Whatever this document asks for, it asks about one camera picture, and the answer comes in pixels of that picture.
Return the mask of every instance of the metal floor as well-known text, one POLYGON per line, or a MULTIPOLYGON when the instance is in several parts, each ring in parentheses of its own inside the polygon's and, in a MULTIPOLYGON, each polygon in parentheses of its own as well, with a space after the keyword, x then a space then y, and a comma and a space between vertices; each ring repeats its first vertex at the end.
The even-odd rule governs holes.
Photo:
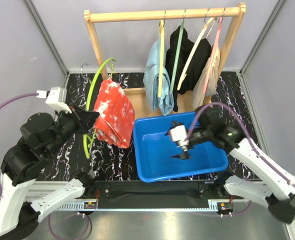
MULTIPOLYGON (((235 212, 245 207, 235 203, 235 212)), ((51 216, 55 227, 71 212, 57 211, 51 216)), ((267 209, 253 204, 239 216, 220 218, 192 212, 94 212, 92 230, 82 239, 89 240, 289 240, 285 225, 267 209)), ((60 238, 75 239, 84 231, 86 221, 80 216, 61 222, 53 230, 60 238)), ((54 240, 46 218, 28 240, 54 240)))

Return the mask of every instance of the wooden clothes rack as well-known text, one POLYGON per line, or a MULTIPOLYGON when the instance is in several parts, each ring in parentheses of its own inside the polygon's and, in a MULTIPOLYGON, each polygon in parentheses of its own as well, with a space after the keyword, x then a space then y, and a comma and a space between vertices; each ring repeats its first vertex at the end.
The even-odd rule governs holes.
MULTIPOLYGON (((169 19, 194 19, 194 18, 219 18, 232 17, 230 25, 223 45, 220 49, 220 61, 218 67, 218 75, 221 75, 222 69, 227 61, 233 42, 239 31, 243 16, 246 12, 246 4, 241 2, 236 7, 222 7, 222 8, 201 8, 201 9, 180 9, 180 10, 164 10, 156 11, 133 11, 133 12, 115 12, 115 13, 95 13, 92 14, 90 10, 84 11, 84 19, 86 22, 89 37, 91 39, 97 63, 99 66, 105 61, 102 54, 98 34, 95 28, 95 23, 110 23, 110 22, 128 22, 128 21, 146 21, 146 20, 169 20, 169 19)), ((109 75, 106 67, 101 71, 103 79, 108 79, 109 75)), ((152 112, 150 106, 146 101, 146 93, 144 88, 129 88, 124 89, 125 94, 131 101, 134 111, 135 119, 160 116, 161 111, 157 109, 152 112)), ((211 97, 205 97, 203 104, 211 102, 211 97)), ((184 95, 178 94, 177 105, 178 113, 190 112, 195 109, 192 107, 192 92, 189 91, 184 95)))

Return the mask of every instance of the black jacket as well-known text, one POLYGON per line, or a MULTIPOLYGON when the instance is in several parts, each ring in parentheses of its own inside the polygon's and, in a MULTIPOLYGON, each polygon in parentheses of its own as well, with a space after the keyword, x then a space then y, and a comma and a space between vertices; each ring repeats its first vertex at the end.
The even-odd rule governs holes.
MULTIPOLYGON (((180 26, 178 26, 178 28, 171 34, 170 40, 169 40, 170 47, 166 52, 165 68, 167 70, 167 73, 171 81, 172 81, 174 61, 176 58, 179 33, 180 33, 180 26)), ((184 94, 187 91, 191 91, 194 89, 195 85, 197 84, 201 76, 202 70, 205 67, 207 60, 209 59, 211 55, 212 47, 209 41, 206 38, 204 38, 200 41, 199 45, 196 48, 196 51, 186 70, 186 77, 181 85, 180 90, 178 91, 177 88, 178 88, 179 79, 193 46, 194 46, 194 42, 188 39, 188 33, 184 29, 183 35, 182 35, 181 48, 179 51, 174 88, 173 88, 173 98, 174 98, 173 111, 174 112, 178 111, 178 105, 177 105, 178 93, 184 94)))

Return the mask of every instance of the light blue shirt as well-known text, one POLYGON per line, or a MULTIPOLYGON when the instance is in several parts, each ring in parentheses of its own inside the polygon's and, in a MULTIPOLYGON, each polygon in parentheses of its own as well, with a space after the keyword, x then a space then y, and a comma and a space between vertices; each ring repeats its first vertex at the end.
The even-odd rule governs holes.
MULTIPOLYGON (((146 100, 154 112, 159 108, 163 115, 169 114, 174 107, 173 94, 170 94, 171 81, 169 74, 163 66, 163 80, 161 97, 158 97, 159 74, 160 74, 160 48, 161 39, 153 43, 148 54, 148 59, 144 73, 144 87, 146 100)), ((164 48, 164 64, 167 50, 164 48)))

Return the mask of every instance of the mint green hanger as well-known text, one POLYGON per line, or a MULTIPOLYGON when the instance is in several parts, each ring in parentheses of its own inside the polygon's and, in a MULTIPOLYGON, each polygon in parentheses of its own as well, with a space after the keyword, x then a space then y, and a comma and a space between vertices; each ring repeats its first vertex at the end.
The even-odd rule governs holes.
POLYGON ((182 42, 182 36, 183 36, 183 30, 184 30, 184 19, 186 17, 186 11, 184 10, 183 20, 181 23, 181 26, 179 28, 179 34, 178 34, 178 40, 177 40, 177 46, 176 46, 176 53, 175 53, 175 60, 174 60, 174 66, 173 66, 173 73, 171 78, 171 88, 169 90, 169 93, 171 94, 173 92, 174 88, 174 82, 176 80, 176 74, 177 74, 177 68, 178 68, 178 62, 179 62, 179 55, 180 55, 180 49, 181 49, 181 42, 182 42))

